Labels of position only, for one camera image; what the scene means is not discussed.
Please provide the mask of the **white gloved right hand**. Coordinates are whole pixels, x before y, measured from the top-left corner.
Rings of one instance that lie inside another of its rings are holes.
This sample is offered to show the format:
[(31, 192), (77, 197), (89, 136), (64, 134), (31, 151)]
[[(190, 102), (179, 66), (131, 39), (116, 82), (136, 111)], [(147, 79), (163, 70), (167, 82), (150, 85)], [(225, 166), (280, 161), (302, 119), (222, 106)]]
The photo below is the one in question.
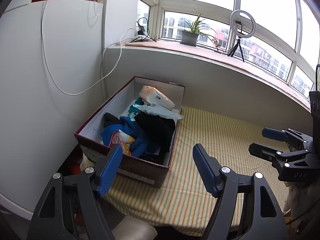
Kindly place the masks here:
[(284, 211), (291, 211), (291, 218), (300, 215), (309, 218), (319, 214), (319, 181), (307, 183), (285, 182), (289, 188)]

